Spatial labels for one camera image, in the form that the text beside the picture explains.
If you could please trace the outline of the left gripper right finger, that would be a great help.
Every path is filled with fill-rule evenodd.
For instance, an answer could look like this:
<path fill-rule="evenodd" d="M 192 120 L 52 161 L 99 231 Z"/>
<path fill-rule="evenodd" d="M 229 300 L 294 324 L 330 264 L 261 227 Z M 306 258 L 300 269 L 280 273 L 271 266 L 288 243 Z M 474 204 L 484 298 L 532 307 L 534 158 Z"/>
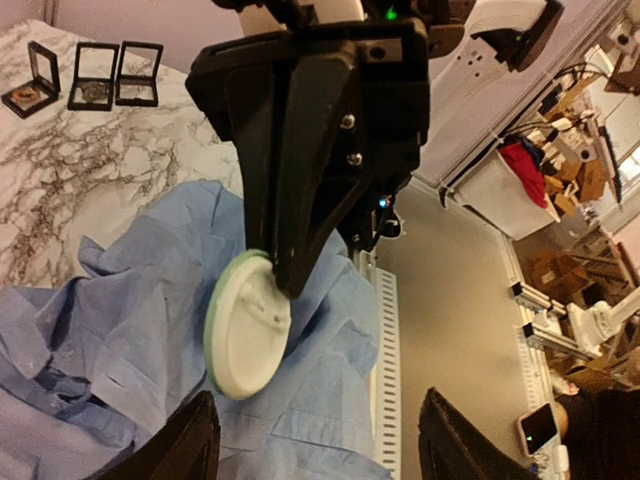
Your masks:
<path fill-rule="evenodd" d="M 438 390 L 429 388 L 419 417 L 418 450 L 424 479 L 536 479 L 499 450 Z"/>

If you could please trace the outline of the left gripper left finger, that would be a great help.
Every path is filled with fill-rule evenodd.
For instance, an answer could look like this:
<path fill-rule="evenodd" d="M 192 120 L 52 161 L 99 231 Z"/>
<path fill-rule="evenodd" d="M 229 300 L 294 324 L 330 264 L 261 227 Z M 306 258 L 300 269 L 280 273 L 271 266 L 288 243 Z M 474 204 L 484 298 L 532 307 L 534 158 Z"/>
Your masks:
<path fill-rule="evenodd" d="M 213 395 L 201 391 L 181 406 L 140 450 L 102 479 L 215 479 L 221 428 Z"/>

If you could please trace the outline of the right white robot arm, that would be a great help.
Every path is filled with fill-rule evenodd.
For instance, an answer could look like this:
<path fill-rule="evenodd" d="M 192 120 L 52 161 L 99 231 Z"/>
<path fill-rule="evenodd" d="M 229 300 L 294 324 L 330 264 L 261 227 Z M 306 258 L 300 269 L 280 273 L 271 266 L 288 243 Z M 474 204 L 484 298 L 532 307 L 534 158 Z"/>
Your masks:
<path fill-rule="evenodd" d="M 557 1 L 227 1 L 243 37 L 186 87 L 237 150 L 246 252 L 217 294 L 297 298 L 331 233 L 377 243 L 424 147 L 488 84 L 526 70 Z"/>

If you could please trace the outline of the orange portrait round brooch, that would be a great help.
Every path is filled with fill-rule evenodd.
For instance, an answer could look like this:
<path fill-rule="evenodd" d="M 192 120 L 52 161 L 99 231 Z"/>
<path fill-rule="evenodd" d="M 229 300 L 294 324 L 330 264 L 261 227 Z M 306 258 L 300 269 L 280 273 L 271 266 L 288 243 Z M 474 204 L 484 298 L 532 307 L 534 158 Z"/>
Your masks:
<path fill-rule="evenodd" d="M 16 103 L 33 103 L 39 101 L 41 93 L 32 87 L 20 87 L 12 92 L 11 97 Z"/>

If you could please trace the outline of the blue button-up shirt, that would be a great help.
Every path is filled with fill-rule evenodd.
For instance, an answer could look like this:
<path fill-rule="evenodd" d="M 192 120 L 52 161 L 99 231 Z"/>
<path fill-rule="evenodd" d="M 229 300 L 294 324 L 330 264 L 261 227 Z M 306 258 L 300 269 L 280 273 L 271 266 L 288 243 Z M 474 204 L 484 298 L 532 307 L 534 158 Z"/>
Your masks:
<path fill-rule="evenodd" d="M 110 247 L 84 239 L 85 275 L 1 292 L 1 475 L 93 479 L 212 391 L 205 313 L 244 249 L 243 204 L 216 181 L 175 187 Z M 223 479 L 386 479 L 368 376 L 379 345 L 372 284 L 332 234 L 278 372 L 256 396 L 214 393 Z"/>

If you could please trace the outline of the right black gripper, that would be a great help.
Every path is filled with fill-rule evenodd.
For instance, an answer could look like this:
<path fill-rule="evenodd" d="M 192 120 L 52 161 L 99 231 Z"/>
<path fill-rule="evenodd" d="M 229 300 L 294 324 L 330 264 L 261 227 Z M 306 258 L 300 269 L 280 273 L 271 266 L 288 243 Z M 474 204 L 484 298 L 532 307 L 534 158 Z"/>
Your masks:
<path fill-rule="evenodd" d="M 427 35 L 410 20 L 273 32 L 204 48 L 186 87 L 238 153 L 246 247 L 300 296 L 374 181 L 410 174 L 429 127 Z"/>

